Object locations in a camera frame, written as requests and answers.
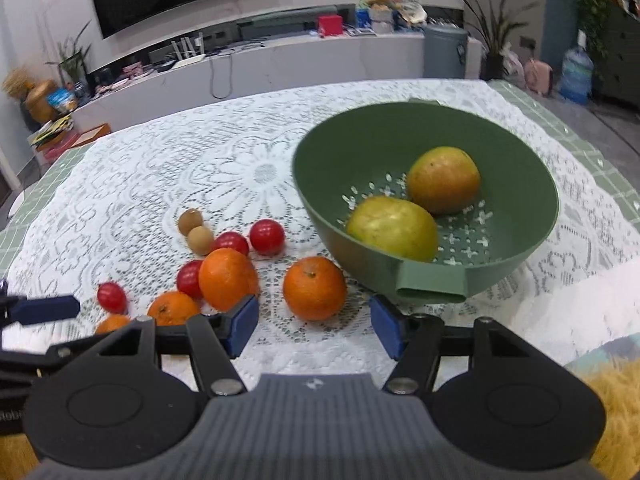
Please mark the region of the potted plant by bin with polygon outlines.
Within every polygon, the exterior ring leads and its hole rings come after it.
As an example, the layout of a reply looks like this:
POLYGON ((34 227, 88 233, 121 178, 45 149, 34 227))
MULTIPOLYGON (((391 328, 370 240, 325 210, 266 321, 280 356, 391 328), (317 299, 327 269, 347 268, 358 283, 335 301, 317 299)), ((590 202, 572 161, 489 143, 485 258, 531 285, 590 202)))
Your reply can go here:
POLYGON ((539 1, 522 4, 517 8, 509 8, 508 0, 499 0, 495 6, 489 0, 488 8, 480 5, 480 0, 461 0, 471 12, 475 22, 466 22, 480 34, 480 40, 486 48, 484 65, 480 74, 484 80, 502 79, 504 77, 503 49, 511 32, 524 28, 528 21, 521 21, 520 16, 540 6, 539 1))

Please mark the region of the red box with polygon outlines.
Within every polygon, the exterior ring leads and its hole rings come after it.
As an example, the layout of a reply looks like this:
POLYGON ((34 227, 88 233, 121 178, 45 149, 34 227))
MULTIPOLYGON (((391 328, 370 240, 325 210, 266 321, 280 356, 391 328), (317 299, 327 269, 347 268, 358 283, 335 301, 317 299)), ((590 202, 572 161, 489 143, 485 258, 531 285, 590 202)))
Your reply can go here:
POLYGON ((340 14, 326 14, 318 17, 318 35, 322 38, 342 36, 343 18, 340 14))

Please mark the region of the white tv console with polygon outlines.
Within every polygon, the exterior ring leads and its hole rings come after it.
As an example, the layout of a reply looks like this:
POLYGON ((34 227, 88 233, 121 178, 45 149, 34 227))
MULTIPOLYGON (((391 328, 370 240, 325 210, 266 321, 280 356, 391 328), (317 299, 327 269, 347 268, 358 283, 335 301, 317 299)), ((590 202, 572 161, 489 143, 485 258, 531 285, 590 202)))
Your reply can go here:
MULTIPOLYGON (((468 37, 465 77, 480 76, 482 45, 468 37)), ((423 32, 374 36, 291 36, 223 50, 203 61, 154 73, 73 112, 86 131, 114 131, 172 113, 257 93, 339 82, 422 78, 423 32)))

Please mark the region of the brown longan front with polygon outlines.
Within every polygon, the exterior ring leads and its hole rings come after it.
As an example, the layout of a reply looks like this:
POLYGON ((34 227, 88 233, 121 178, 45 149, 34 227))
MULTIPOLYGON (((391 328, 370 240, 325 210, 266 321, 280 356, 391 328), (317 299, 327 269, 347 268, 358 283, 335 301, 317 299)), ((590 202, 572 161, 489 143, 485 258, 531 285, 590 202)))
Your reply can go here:
POLYGON ((186 236, 186 244, 194 254, 206 257, 214 249, 215 235, 206 226, 194 226, 186 236))

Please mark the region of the red cherry tomato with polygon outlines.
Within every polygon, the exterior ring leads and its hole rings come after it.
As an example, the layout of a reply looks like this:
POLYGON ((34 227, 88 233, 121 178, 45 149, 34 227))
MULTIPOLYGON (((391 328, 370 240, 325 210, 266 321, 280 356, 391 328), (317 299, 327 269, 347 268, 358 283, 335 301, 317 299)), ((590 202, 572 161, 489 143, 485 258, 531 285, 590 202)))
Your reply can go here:
POLYGON ((247 256, 250 252, 250 244, 247 239, 240 233, 227 231, 219 234, 213 244, 213 252, 218 249, 229 248, 240 254, 247 256))
POLYGON ((250 244, 259 255, 280 254, 285 245, 284 229, 277 221, 260 219, 250 228, 250 244))
POLYGON ((99 284, 96 301, 111 314, 124 314, 127 310, 126 294, 119 284, 114 282, 99 284))

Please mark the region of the orange cardboard box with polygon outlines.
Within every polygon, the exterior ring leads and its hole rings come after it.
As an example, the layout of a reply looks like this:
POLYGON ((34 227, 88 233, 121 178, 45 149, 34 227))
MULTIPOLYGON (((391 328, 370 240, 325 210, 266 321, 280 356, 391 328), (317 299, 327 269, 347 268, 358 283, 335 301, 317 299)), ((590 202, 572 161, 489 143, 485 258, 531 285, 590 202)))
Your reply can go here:
POLYGON ((90 144, 99 138, 108 136, 111 132, 112 129, 109 124, 98 125, 92 129, 82 132, 70 147, 81 148, 82 146, 90 144))

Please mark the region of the brown longan back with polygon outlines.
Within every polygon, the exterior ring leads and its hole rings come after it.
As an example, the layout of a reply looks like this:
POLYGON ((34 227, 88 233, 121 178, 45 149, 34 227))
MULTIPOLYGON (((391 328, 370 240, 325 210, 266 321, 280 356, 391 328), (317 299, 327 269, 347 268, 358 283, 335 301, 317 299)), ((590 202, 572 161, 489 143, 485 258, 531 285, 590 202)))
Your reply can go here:
POLYGON ((180 214, 180 217, 177 221, 178 231, 183 236, 188 236, 193 229, 202 225, 203 225, 203 216, 201 214, 201 211, 195 208, 190 208, 190 209, 187 209, 186 211, 183 211, 183 213, 180 214))

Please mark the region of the orange tangerine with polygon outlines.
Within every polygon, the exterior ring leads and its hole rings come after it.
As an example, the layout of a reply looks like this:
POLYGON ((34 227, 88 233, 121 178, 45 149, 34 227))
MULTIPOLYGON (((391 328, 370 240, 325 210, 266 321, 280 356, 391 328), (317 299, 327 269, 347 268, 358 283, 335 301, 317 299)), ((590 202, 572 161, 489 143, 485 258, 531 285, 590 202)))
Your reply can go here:
POLYGON ((328 258, 299 259, 286 272, 283 298, 291 312, 308 322, 325 321, 344 307, 347 286, 342 270, 328 258))
POLYGON ((154 318, 158 326, 183 325, 189 318, 200 313, 200 307, 195 300, 178 290, 163 292, 146 312, 154 318))
POLYGON ((203 260, 198 286, 204 300, 219 312, 231 310, 245 296, 260 294, 254 264, 231 248, 216 249, 203 260))

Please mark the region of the red cherry tomato hidden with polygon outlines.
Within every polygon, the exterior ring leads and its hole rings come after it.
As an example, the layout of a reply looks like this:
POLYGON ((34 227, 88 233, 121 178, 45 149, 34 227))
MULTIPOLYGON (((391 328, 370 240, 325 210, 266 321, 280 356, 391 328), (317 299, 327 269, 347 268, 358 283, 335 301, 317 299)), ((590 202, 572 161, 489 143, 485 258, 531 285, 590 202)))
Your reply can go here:
POLYGON ((178 291, 195 300, 203 298, 200 283, 198 282, 202 263, 202 260, 192 260, 184 264, 176 276, 178 291))

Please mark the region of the yellow-green mango front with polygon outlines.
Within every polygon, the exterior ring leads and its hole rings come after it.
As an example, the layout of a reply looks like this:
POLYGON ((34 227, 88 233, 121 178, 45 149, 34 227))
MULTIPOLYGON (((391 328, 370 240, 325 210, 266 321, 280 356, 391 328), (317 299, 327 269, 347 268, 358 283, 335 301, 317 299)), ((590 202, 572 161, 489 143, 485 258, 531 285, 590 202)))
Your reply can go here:
POLYGON ((358 242, 399 258, 431 262, 438 249, 432 215, 401 198, 368 197, 352 212, 345 231, 358 242))

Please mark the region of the orange tangerine edge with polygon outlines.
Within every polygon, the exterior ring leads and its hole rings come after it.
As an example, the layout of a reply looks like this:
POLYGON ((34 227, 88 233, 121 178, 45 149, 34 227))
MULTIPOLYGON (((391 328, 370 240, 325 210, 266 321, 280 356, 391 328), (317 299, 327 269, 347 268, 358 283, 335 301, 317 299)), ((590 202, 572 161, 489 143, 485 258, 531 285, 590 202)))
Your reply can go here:
POLYGON ((94 333, 96 335, 107 334, 119 330, 130 322, 130 318, 122 314, 111 314, 99 322, 94 333))

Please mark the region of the left potted plant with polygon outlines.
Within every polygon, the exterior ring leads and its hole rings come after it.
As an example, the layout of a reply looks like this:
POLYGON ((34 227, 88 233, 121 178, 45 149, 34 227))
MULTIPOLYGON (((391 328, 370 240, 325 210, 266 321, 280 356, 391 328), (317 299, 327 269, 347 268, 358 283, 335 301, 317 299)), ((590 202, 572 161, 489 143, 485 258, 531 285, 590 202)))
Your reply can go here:
POLYGON ((83 106, 90 101, 91 90, 88 83, 86 58, 91 46, 84 47, 81 37, 91 24, 88 21, 75 36, 67 36, 64 41, 56 43, 58 60, 47 61, 47 65, 58 69, 62 85, 69 92, 73 92, 78 105, 83 106))

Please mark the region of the plush toy gift pile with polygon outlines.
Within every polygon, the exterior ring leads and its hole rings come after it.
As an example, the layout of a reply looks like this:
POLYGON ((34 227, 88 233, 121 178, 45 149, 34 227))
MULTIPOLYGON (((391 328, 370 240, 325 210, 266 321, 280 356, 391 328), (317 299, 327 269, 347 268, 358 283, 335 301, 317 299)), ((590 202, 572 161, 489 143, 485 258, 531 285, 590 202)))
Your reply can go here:
POLYGON ((419 29, 426 23, 421 0, 356 0, 356 26, 377 35, 419 29))

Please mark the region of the white lace tablecloth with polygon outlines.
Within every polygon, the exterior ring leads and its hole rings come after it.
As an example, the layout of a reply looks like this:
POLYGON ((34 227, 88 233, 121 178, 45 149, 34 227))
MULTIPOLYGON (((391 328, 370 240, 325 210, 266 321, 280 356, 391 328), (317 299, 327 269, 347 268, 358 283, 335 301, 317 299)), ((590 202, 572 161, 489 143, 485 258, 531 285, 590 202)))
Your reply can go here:
POLYGON ((125 289, 138 316, 175 286, 191 259, 176 222, 201 211, 216 231, 246 232, 262 218, 285 229, 275 259, 257 258, 260 323, 239 359, 249 385, 264 373, 370 373, 392 363, 372 333, 367 294, 350 284, 329 322, 296 320, 281 295, 286 269, 323 246, 298 198, 291 159, 299 140, 342 110, 417 98, 460 108, 525 141, 552 173, 558 223, 511 275, 433 313, 450 325, 490 315, 556 362, 639 333, 639 197, 602 154, 510 84, 398 80, 327 84, 194 108, 111 134, 63 155, 32 188, 1 237, 11 292, 73 295, 78 318, 14 325, 2 344, 43 352, 89 336, 102 321, 99 284, 125 289))

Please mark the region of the brown longan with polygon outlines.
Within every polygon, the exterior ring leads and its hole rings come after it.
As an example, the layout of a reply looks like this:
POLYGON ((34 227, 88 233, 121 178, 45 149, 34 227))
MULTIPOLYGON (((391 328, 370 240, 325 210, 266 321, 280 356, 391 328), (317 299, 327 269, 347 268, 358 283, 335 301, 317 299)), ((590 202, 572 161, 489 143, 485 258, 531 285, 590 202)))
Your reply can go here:
POLYGON ((183 236, 188 236, 193 229, 202 225, 203 225, 203 216, 201 214, 201 211, 195 208, 190 208, 190 209, 187 209, 186 211, 183 211, 183 213, 180 214, 180 217, 177 221, 178 231, 183 236))
POLYGON ((214 249, 215 235, 206 226, 194 226, 186 236, 186 244, 194 254, 206 257, 214 249))

